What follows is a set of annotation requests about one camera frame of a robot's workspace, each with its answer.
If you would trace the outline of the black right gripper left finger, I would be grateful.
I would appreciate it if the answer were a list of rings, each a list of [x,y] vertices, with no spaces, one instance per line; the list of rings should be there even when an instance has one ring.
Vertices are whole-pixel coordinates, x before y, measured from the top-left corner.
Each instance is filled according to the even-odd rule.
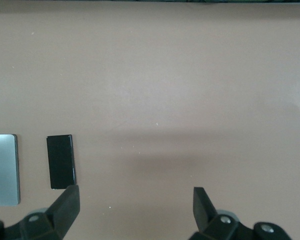
[[[0,240],[62,240],[79,212],[79,186],[70,185],[47,209],[34,211],[8,227],[0,220]]]

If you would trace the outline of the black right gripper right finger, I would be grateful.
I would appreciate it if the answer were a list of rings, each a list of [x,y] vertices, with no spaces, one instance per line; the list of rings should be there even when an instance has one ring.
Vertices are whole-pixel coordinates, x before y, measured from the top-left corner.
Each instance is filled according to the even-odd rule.
[[[229,213],[218,213],[203,187],[193,189],[193,215],[198,228],[192,240],[290,240],[280,226],[257,222],[248,228]]]

